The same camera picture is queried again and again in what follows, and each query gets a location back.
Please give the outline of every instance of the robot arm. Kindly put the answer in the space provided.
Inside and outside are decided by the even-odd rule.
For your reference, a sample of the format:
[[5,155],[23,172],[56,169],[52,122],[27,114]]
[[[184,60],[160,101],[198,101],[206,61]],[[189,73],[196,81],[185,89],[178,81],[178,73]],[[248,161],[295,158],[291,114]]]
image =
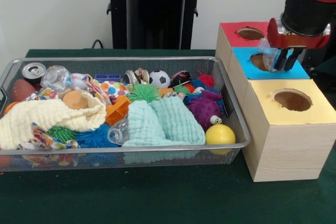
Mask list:
[[[275,68],[290,70],[303,49],[321,48],[330,38],[336,0],[286,0],[284,13],[268,25],[271,47],[281,49]],[[288,50],[293,54],[287,59]]]

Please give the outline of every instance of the black and white ball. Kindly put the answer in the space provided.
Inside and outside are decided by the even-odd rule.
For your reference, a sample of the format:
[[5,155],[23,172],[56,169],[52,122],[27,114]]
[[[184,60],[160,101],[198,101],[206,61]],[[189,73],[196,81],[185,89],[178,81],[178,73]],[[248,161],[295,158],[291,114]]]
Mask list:
[[170,78],[165,71],[156,70],[149,74],[149,83],[158,89],[167,89],[170,85]]

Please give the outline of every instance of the wire mesh basket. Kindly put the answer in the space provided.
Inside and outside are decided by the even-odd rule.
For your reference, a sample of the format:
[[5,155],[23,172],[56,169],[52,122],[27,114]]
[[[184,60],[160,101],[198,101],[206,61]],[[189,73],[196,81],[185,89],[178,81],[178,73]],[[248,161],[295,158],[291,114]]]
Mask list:
[[187,70],[198,76],[198,70],[211,74],[215,89],[221,92],[227,114],[223,123],[236,135],[235,144],[188,145],[165,147],[79,148],[65,150],[11,150],[0,151],[0,170],[59,170],[90,168],[125,168],[148,166],[177,166],[230,164],[241,148],[250,142],[250,134],[238,105],[233,88],[222,62],[215,57],[131,57],[131,58],[29,58],[11,62],[0,78],[1,116],[11,102],[12,85],[22,78],[22,69],[31,62],[46,67],[61,65],[72,73],[96,74],[120,73],[139,67],[164,70],[169,76]]

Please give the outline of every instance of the stacked boxes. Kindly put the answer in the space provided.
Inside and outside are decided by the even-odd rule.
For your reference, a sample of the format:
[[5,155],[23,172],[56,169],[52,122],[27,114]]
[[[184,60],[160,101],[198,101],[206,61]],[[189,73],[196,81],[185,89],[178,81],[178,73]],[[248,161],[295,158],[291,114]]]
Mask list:
[[262,35],[267,23],[226,23],[217,41],[216,57],[252,135],[246,163],[255,182],[316,179],[336,139],[336,111],[300,63],[288,72],[266,71],[257,49]]

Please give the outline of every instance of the yellow rubber ball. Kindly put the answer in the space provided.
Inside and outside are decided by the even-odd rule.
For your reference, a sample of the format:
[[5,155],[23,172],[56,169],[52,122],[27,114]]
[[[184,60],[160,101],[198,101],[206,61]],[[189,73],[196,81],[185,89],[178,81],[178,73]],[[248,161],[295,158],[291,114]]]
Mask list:
[[235,144],[236,136],[230,127],[223,124],[211,126],[205,133],[206,144]]

